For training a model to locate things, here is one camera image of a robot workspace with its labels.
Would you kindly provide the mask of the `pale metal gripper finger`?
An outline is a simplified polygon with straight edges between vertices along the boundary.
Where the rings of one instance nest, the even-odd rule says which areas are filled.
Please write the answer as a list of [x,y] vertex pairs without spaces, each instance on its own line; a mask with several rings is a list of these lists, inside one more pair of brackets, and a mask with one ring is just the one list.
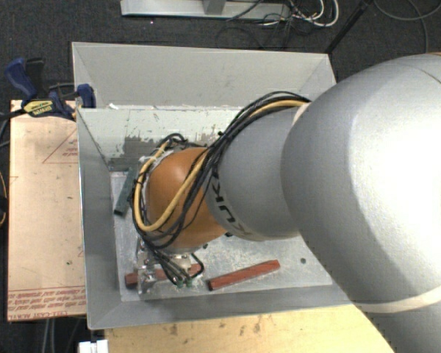
[[138,240],[135,252],[135,268],[145,268],[149,258],[149,251],[143,240]]
[[158,282],[156,270],[141,268],[137,271],[137,292],[147,294]]

